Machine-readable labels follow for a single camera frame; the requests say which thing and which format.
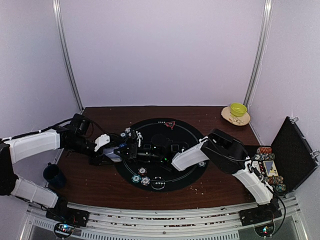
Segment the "grey card deck box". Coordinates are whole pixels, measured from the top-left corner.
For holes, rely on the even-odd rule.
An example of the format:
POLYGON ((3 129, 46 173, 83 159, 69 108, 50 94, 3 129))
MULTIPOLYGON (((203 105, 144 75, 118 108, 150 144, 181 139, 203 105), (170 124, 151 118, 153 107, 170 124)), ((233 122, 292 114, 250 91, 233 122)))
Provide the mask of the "grey card deck box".
POLYGON ((104 148, 103 154, 111 159, 114 163, 119 163, 122 161, 121 157, 114 153, 118 147, 104 148))

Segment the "red triangular dealer marker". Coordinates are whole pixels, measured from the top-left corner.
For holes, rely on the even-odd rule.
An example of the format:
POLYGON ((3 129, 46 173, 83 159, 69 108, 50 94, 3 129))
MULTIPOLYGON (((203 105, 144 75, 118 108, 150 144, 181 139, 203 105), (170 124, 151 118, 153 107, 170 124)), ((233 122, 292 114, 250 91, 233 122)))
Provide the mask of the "red triangular dealer marker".
POLYGON ((176 122, 175 121, 168 121, 168 122, 165 122, 165 125, 172 130, 174 128, 174 126, 176 125, 176 122))

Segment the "black white chip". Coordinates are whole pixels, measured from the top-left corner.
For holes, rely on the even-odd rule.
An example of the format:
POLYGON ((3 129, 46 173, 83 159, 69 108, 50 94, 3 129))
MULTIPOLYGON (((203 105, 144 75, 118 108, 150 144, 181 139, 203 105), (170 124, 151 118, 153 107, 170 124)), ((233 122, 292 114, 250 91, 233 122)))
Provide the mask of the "black white chip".
POLYGON ((140 167, 140 168, 138 169, 138 174, 139 174, 140 176, 145 176, 145 175, 147 174, 147 169, 146 169, 145 167, 140 167))

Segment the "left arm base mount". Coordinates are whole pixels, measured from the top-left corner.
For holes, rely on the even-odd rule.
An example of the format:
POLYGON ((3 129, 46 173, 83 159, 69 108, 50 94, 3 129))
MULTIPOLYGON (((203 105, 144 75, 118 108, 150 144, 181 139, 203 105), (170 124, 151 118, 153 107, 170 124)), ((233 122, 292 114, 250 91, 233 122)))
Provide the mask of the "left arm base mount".
POLYGON ((66 202, 57 203, 53 208, 47 208, 45 217, 63 222, 75 227, 86 227, 90 213, 86 210, 68 207, 66 202))

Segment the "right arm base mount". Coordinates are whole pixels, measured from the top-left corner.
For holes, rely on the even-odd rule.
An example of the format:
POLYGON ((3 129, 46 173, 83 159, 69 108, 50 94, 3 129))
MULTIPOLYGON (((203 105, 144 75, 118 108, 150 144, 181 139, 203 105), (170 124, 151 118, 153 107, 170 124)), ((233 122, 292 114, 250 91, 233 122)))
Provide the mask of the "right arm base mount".
POLYGON ((272 221, 274 218, 282 216, 277 199, 272 199, 271 203, 257 205, 257 207, 241 210, 239 218, 242 226, 255 225, 263 222, 272 221))

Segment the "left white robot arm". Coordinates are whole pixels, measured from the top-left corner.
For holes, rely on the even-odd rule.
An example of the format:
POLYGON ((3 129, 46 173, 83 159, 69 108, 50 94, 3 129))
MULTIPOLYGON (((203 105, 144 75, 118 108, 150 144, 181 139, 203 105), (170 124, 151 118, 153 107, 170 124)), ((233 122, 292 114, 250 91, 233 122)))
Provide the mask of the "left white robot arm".
POLYGON ((107 132, 98 123, 82 114, 63 120, 38 131, 23 133, 0 140, 0 194, 14 196, 52 208, 61 222, 72 218, 72 211, 52 190, 15 174, 13 165, 29 157, 58 149, 67 149, 89 157, 90 164, 112 164, 104 149, 118 145, 119 134, 107 132))

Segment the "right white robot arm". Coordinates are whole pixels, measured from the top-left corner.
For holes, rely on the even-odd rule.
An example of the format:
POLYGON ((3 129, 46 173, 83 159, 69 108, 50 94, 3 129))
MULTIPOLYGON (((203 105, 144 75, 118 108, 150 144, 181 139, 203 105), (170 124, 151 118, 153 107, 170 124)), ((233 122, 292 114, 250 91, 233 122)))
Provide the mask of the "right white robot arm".
POLYGON ((244 145, 215 129, 207 136, 183 127, 147 127, 120 145, 117 167, 124 179, 146 191, 172 192, 195 183, 209 164, 236 178, 259 206, 256 216, 268 220, 275 212, 272 187, 253 166, 244 145))

